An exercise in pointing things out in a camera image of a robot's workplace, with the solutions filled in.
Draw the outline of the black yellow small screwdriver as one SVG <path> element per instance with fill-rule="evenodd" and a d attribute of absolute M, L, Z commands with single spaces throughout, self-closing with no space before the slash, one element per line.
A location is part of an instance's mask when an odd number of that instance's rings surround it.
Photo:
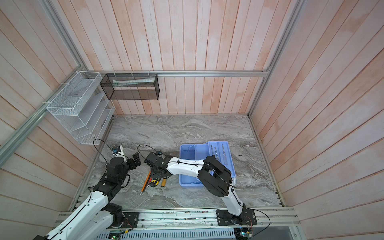
<path fill-rule="evenodd" d="M 217 157 L 217 153 L 214 151 L 214 148 L 212 147 L 212 145 L 211 145 L 211 150 L 212 150 L 213 157 L 215 157 L 216 160 L 219 160 Z"/>

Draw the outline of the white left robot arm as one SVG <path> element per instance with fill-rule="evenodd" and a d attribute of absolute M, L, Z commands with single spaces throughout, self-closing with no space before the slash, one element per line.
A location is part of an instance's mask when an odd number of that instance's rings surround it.
<path fill-rule="evenodd" d="M 112 199 L 123 188 L 129 171 L 141 165 L 139 153 L 132 158 L 118 155 L 106 165 L 106 172 L 90 190 L 87 199 L 59 226 L 36 240 L 93 240 L 108 227 L 124 224 L 122 207 Z"/>

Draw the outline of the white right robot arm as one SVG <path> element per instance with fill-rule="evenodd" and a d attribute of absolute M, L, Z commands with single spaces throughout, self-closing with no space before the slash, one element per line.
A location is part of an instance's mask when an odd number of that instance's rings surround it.
<path fill-rule="evenodd" d="M 238 198 L 232 185 L 232 173 L 214 156 L 204 160 L 192 161 L 179 159 L 174 156 L 161 157 L 150 153 L 144 162 L 151 168 L 153 179 L 168 178 L 173 175 L 186 175 L 198 178 L 204 187 L 213 195 L 220 197 L 232 216 L 241 217 L 245 214 L 246 206 Z"/>

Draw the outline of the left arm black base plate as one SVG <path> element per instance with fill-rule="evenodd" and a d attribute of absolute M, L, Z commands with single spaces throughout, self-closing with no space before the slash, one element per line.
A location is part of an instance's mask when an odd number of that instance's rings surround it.
<path fill-rule="evenodd" d="M 97 216 L 106 217 L 111 224 L 108 228 L 129 228 L 134 229 L 138 225 L 139 212 L 115 212 L 101 211 L 97 213 Z"/>

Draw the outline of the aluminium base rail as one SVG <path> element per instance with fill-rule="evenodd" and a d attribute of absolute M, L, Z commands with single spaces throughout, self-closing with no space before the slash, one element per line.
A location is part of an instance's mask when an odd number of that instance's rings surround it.
<path fill-rule="evenodd" d="M 176 229 L 218 229 L 218 219 L 214 208 L 125 210 L 125 215 L 139 213 L 137 231 L 176 230 Z M 301 222 L 294 208 L 256 208 L 252 221 L 242 225 L 231 224 L 228 228 L 253 227 L 258 230 L 270 227 L 300 226 Z"/>

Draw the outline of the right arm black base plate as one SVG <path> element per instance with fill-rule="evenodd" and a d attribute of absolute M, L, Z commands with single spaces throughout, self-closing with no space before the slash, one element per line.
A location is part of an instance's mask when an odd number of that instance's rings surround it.
<path fill-rule="evenodd" d="M 216 210 L 219 226 L 257 225 L 256 215 L 253 210 L 243 209 L 240 216 L 230 214 L 227 210 Z"/>

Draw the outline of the aluminium frame horizontal bar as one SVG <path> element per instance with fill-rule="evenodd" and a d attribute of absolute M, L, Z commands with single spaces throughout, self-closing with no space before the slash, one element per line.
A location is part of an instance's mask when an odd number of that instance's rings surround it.
<path fill-rule="evenodd" d="M 158 77 L 266 77 L 267 70 L 219 70 L 219 71 L 98 71 L 102 76 L 105 74 L 127 74 L 127 75 L 157 75 Z"/>

